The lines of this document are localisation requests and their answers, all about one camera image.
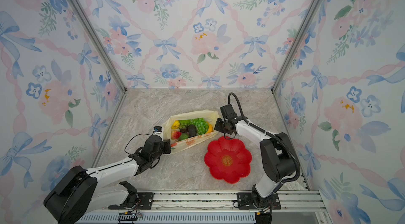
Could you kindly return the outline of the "green ribbed fruit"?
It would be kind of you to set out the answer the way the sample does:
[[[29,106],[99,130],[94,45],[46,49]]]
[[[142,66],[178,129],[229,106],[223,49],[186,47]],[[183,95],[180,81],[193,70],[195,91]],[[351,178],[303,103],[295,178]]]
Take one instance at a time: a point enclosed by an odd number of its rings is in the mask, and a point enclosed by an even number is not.
[[[181,136],[179,137],[178,141],[183,141],[189,138],[189,135],[187,133],[182,133]]]

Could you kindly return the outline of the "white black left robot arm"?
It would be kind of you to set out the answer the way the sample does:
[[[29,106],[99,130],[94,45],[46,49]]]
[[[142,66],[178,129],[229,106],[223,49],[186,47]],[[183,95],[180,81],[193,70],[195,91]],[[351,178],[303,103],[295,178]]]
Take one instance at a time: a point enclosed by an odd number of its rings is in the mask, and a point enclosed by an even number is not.
[[[170,140],[150,135],[143,147],[121,161],[91,169],[73,167],[45,197],[43,205],[59,224],[74,224],[103,207],[134,209],[141,199],[125,178],[154,168],[162,155],[170,153]]]

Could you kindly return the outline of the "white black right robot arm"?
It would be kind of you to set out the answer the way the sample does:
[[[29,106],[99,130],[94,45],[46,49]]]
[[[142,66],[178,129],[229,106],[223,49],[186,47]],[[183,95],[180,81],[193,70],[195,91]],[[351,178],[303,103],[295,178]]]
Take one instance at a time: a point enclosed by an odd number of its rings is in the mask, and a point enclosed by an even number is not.
[[[301,167],[285,133],[272,133],[249,121],[243,115],[237,115],[231,104],[220,108],[222,118],[215,129],[224,134],[241,135],[260,148],[264,174],[252,188],[252,197],[256,203],[269,199],[284,184],[295,182],[301,176]]]

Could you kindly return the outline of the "dark avocado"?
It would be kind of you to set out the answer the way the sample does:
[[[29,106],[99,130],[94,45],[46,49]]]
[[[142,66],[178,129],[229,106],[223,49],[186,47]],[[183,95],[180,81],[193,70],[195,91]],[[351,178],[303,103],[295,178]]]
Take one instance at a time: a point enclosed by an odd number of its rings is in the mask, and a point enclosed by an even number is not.
[[[189,137],[197,136],[197,128],[192,124],[188,126],[188,135]]]

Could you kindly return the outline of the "yellow printed plastic bag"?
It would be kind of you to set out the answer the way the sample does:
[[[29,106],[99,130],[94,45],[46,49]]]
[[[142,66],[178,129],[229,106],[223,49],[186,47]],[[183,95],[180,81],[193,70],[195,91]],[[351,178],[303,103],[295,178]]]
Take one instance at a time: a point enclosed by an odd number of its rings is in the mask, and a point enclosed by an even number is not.
[[[181,152],[216,136],[218,118],[219,114],[210,110],[173,115],[162,125],[163,138],[170,141],[172,153]]]

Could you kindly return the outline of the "red flower-shaped plate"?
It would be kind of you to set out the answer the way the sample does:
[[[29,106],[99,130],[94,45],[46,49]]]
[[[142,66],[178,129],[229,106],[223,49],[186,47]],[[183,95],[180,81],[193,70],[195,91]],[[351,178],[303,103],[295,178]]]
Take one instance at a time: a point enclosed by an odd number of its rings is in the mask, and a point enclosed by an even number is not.
[[[209,143],[204,162],[217,180],[236,184],[251,173],[252,154],[239,139],[223,136]]]

